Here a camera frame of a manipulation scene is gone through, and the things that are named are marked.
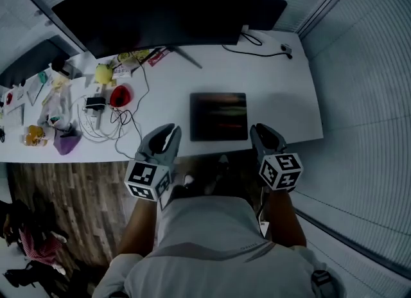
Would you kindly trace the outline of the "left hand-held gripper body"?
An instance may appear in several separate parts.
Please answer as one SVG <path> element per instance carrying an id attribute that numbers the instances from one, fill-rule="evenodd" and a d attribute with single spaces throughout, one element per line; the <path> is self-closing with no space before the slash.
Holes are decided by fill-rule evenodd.
<path id="1" fill-rule="evenodd" d="M 173 183 L 172 171 L 176 150 L 155 153 L 149 147 L 140 148 L 128 162 L 124 179 L 130 194 L 137 198 L 158 201 Z"/>

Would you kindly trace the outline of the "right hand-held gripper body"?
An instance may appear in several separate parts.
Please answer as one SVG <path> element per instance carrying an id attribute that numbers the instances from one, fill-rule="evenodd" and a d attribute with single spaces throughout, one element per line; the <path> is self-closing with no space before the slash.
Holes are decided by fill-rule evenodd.
<path id="1" fill-rule="evenodd" d="M 259 177 L 272 190 L 293 190 L 304 171 L 297 153 L 265 155 L 259 169 Z"/>

